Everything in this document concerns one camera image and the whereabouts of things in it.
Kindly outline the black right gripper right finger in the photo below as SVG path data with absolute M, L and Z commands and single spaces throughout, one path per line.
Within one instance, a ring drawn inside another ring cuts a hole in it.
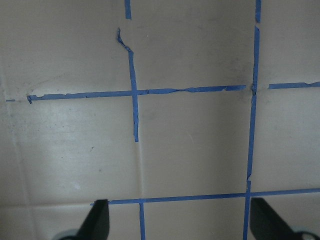
M 300 234 L 260 197 L 250 201 L 249 227 L 256 240 L 299 240 Z

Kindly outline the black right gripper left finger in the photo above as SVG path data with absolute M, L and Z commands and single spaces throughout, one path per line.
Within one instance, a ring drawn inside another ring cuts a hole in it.
M 80 229 L 77 240 L 106 240 L 110 232 L 109 201 L 100 199 L 94 202 Z

